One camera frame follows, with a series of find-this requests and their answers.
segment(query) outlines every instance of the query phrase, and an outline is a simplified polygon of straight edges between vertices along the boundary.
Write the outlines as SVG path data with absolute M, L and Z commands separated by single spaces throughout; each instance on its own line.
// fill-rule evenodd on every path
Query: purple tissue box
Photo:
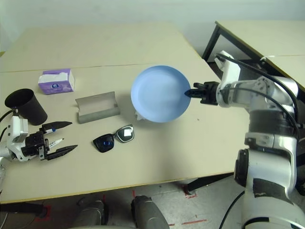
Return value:
M 73 92 L 75 79 L 70 68 L 47 70 L 42 72 L 38 85 L 45 94 Z

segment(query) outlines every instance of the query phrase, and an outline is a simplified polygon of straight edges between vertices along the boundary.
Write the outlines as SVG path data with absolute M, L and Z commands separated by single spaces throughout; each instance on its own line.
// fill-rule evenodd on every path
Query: sunglasses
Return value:
M 94 139 L 93 143 L 100 152 L 105 153 L 114 147 L 114 138 L 117 138 L 122 143 L 133 140 L 134 138 L 133 126 L 131 124 L 126 125 L 118 129 L 115 132 L 115 134 L 102 135 Z

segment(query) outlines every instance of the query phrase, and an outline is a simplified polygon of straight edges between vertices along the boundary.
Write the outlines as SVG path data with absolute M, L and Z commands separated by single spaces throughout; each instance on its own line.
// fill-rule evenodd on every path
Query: beige table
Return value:
M 208 60 L 220 35 L 253 60 L 263 56 L 305 55 L 305 21 L 216 21 L 202 58 Z
M 13 162 L 3 183 L 0 202 L 62 197 L 232 172 L 238 150 L 245 147 L 249 117 L 244 109 L 203 105 L 193 99 L 188 110 L 170 123 L 136 121 L 134 117 L 130 88 L 136 76 L 147 67 L 173 66 L 191 84 L 217 81 L 206 62 L 186 42 L 182 44 L 184 47 L 180 50 L 185 52 L 179 52 L 172 60 L 161 58 L 154 62 L 154 58 L 162 56 L 160 51 L 151 56 L 151 64 L 73 68 L 76 89 L 72 93 L 42 94 L 37 86 L 41 71 L 0 73 L 0 104 L 4 104 L 10 92 L 31 88 L 48 114 L 47 122 L 73 122 L 47 135 L 49 140 L 64 137 L 58 148 L 78 144 L 67 155 L 52 161 L 35 158 L 25 163 Z M 108 91 L 116 92 L 121 115 L 78 124 L 75 99 Z M 0 115 L 6 111 L 2 105 Z M 1 122 L 1 130 L 8 121 L 6 117 Z M 114 149 L 103 154 L 92 145 L 94 138 L 130 123 L 135 130 L 131 142 L 116 141 Z M 29 126 L 30 133 L 37 130 L 38 127 Z
M 305 21 L 216 21 L 215 30 L 202 55 L 208 61 L 220 35 L 252 60 L 269 58 L 264 68 L 271 74 L 291 77 L 298 82 L 298 99 L 305 101 L 302 77 L 305 56 Z
M 27 29 L 0 59 L 0 72 L 188 61 L 198 54 L 170 23 Z
M 267 61 L 284 76 L 293 78 L 305 91 L 305 55 L 269 57 Z

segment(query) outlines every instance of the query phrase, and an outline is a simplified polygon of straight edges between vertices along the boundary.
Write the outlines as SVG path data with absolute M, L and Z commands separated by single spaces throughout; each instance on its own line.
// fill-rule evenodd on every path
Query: gray floor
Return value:
M 46 221 L 33 221 L 27 229 L 66 229 L 71 226 L 77 214 L 88 203 L 102 199 L 110 209 L 108 225 L 128 226 L 135 228 L 130 211 L 130 203 L 135 195 L 147 195 L 164 214 L 172 229 L 217 229 L 222 217 L 243 188 L 237 185 L 232 177 L 225 178 L 209 186 L 200 188 L 196 195 L 186 196 L 182 184 L 189 182 L 173 182 L 159 185 L 123 188 L 87 195 L 65 198 L 53 198 L 35 201 L 51 206 L 50 217 Z M 305 201 L 296 191 L 292 200 L 305 210 Z M 232 208 L 224 229 L 240 228 L 241 202 Z M 19 229 L 34 219 L 31 214 L 9 214 L 4 229 Z

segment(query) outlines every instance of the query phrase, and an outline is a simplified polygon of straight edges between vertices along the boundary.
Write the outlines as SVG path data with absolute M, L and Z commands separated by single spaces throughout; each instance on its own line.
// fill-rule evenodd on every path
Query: plastic plate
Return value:
M 139 74 L 132 85 L 131 99 L 136 111 L 145 119 L 165 123 L 181 116 L 190 104 L 184 95 L 190 84 L 177 69 L 158 65 Z

